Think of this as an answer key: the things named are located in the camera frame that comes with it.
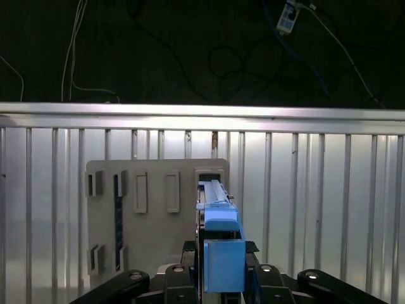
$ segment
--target corrugated metal wall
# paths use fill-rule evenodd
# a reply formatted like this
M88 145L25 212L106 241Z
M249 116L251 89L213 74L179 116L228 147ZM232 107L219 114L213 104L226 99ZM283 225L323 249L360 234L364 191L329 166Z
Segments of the corrugated metal wall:
M324 120L311 122L318 133L300 133L297 113L290 132L272 132L277 125L266 124L274 118L240 118L235 130L212 125L224 130L218 132L134 129L132 120L145 119L135 115L102 122L73 114L64 122L54 112L0 118L0 303L66 303L89 289L88 161L169 158L230 162L230 193L262 262L290 275L320 268L405 303L403 126L334 121L336 130L357 125L359 135L324 134ZM125 119L131 122L123 125ZM243 132L254 119L262 119L263 130Z

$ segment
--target silver screw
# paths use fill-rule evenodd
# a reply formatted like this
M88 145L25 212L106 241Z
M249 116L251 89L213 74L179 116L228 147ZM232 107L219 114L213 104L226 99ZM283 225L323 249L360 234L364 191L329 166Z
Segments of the silver screw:
M174 272L182 272L184 270L184 268L182 267L182 266L175 266L174 268L173 268L173 271Z
M260 269L263 270L264 272L270 272L271 271L271 267L269 265L263 265Z
M141 277L142 275L139 272L135 272L130 276L131 280L139 280Z
M314 272L307 272L305 275L309 277L311 280L316 280L318 278L318 275L315 274Z

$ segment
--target white device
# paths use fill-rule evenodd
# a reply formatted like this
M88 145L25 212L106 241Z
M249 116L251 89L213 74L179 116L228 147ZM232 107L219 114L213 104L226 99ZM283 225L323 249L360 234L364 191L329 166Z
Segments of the white device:
M299 9L295 9L296 4L296 0L287 0L285 3L277 23L277 30L281 34L291 34L299 14Z

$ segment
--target dark background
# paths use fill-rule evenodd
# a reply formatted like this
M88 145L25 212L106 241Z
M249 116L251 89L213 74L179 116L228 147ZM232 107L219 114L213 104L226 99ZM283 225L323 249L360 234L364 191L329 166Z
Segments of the dark background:
M268 1L276 23L284 1ZM405 1L313 2L380 102L404 108ZM0 54L23 75L24 101L60 102L77 3L2 1ZM89 0L77 37L79 86L110 89L122 103L382 107L371 100L343 50L309 12L300 13L293 33L284 39L320 72L329 98L307 64L294 60L277 42L261 0L145 0L136 10L137 3ZM19 97L18 77L0 61L0 100ZM74 90L72 98L115 102L103 92Z

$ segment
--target wire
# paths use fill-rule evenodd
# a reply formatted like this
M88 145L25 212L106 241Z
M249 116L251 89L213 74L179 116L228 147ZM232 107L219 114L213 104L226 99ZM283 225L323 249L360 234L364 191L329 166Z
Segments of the wire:
M87 7L87 0L85 0L84 6L83 6L83 0L80 0L82 2L82 9L77 13L76 18L75 18L75 35L73 37L73 43L72 43L72 65L70 68L70 86L69 86L69 100L72 99L72 85L73 85L73 75L75 73L75 64L76 64L76 37L77 33L80 30L80 27L82 26L82 21L84 17L84 13L86 11Z
M70 50L72 49L73 40L75 38L75 29L76 29L76 24L77 24L77 16L78 16L80 10L82 9L82 5L83 5L83 0L79 0L79 2L77 4L77 8L76 8L76 17L75 17L75 23L73 24L72 36L70 38L70 43L69 43L68 51L67 51L67 54L66 54L65 67L63 68L62 83L61 83L61 102L63 102L63 98L64 98L64 95L65 95L66 69L68 67Z
M7 62L7 60L4 59L3 56L0 55L0 59L2 59L2 60L4 61L4 63L5 63L9 68L11 68L12 71L20 78L20 80L21 80L20 102L22 102L22 101L23 101L23 96L24 96L24 78L21 76L20 73L17 72L17 70L16 70L12 65L10 65L10 64Z
M319 16L319 14L324 15L325 17L327 17L330 21L330 23L332 24L333 28L335 29L335 35L336 37L339 38L339 40L341 41L342 44L344 44L347 48L356 48L356 49L367 49L370 51L382 51L384 49L388 48L389 42L391 40L391 38L394 36L394 34L398 31L398 29L401 27L401 23L405 18L405 11L403 11L401 13L401 15L398 18L398 21L396 22L396 24L392 27L392 30L389 31L389 34L386 36L386 38L384 39L384 41L379 45L379 46L363 46L360 44L354 44L354 43L348 43L346 41L343 41L340 32L339 32L339 27L337 26L335 20L333 20L332 16L330 16L326 11L323 11L319 8L316 8L316 12Z
M121 102L120 98L115 94L115 92L107 90L107 89L98 89L98 88L94 89L94 88L80 87L80 86L76 85L76 83L73 79L73 76L75 73L75 64L76 64L76 38L77 38L78 32L82 26L82 21L84 18L87 3L88 3L88 0L79 0L79 2L77 4L75 22L73 24L72 38L71 38L70 45L68 48L68 53L66 55L65 67L63 70L62 85L61 85L61 101L63 101L64 95L65 95L65 90L64 90L65 75L66 75L66 69L67 69L70 53L72 51L72 61L71 61L71 67L70 67L69 101L72 100L72 87L74 87L79 91L106 92L106 93L112 94L117 99L117 102L120 103Z
M76 89L78 89L80 91L110 93L110 94L115 96L118 103L121 103L120 97L118 95L116 95L113 91L110 91L110 90L107 90L107 89L88 89L88 88L84 88L84 87L79 87L79 86L76 85L76 83L74 81L72 81L72 84Z
M366 89L367 93L371 96L371 98L378 104L380 104L380 102L378 101L378 99L373 95L373 93L370 91L370 89L368 88L363 76L360 74L360 71L357 69L356 65L354 64L354 61L352 59L352 57L350 56L349 52L347 51L347 49L344 47L344 45L341 43L341 41L332 33L332 31L323 23L323 21L318 17L318 15L314 12L313 9L303 5L303 4L297 4L296 6L297 8L302 8L306 11L309 11L318 21L319 23L325 28L325 30L336 40L336 42L338 43L338 45L341 46L341 48L343 49L343 51L345 52L345 54L347 55L347 57L349 58L349 61L351 62L354 70L356 71L356 73L358 74L360 81L362 82L362 84L364 85L364 88Z
M137 28L143 32L144 34L146 34L147 36L149 36L150 38L152 38L153 40L159 42L160 44L162 44L170 53L171 55L174 57L175 61L178 64L178 67L180 68L180 71L187 83L187 85L190 87L191 91L199 96L201 99L206 100L206 101L228 101L232 98L234 98L241 90L242 88L246 85L246 78L248 75L257 77L259 79L261 79L262 82L266 83L266 85L269 87L272 85L272 83L274 82L274 79L272 79L271 77L267 77L264 75L260 75L258 73L249 71L247 69L247 63L250 59L250 57L252 56L254 50L265 40L268 39L274 39L272 36L266 35L264 37L260 37L258 40L256 40L253 44L252 44L252 48L249 50L249 52L246 54L246 56L242 56L235 48L233 48L232 46L229 45L219 45L219 46L215 46L213 49L211 49L208 52L207 55L207 65L208 65L208 69L209 71L217 78L219 78L220 82L218 83L218 96L220 97L218 98L208 98L207 96L205 96L203 93L199 92L195 85L190 81L190 78L188 77L184 65L182 63L182 60L180 59L179 55L177 54L175 48L170 45L168 42L164 41L162 38L158 37L156 34L152 33L151 31L149 31L148 29L146 29L142 24L140 24L137 20L137 16L139 14L140 9L142 8L144 4L144 0L139 0L136 2L136 6L132 7L130 0L126 0L126 5L127 5L127 11L128 11L128 15L131 18L131 20L134 22L134 24L137 26ZM231 56L233 56L237 62L238 62L238 67L227 71L227 72L217 72L214 67L213 67L213 57L215 55L216 52L218 51L228 51ZM230 94L224 94L223 93L223 86L226 80L230 80L233 79L235 77L240 77L240 80L238 81L237 87L233 90L233 92L231 92Z
M291 55L292 57L294 57L297 61L300 61L300 62L305 63L305 61L302 60L302 58L301 58L296 52L294 52L294 51L287 45L287 43L281 38L281 36L280 36L280 34L278 33L276 27L274 26L273 20L271 19L270 12L269 12L269 10L268 10L268 8L267 8L266 0L261 0L261 2L263 3L263 9L264 9L264 11L265 11L266 18L267 18L267 20L268 20L268 23L270 24L270 27L271 27L271 29L272 29L272 31L273 31L275 37L278 39L278 41L281 43L281 45L284 47L284 49L285 49L288 53L290 53L290 55ZM320 75L320 73L319 73L317 70L315 70L315 68L313 68L310 64L308 64L308 63L305 63L305 64L307 64L307 66L309 67L309 69L311 69L311 71L316 75L316 77L317 77L318 80L320 81L320 84L321 84L321 86L322 86L323 92L324 92L326 95L329 95L328 87L327 87L327 85L326 85L326 82L325 82L325 80L322 78L322 76Z

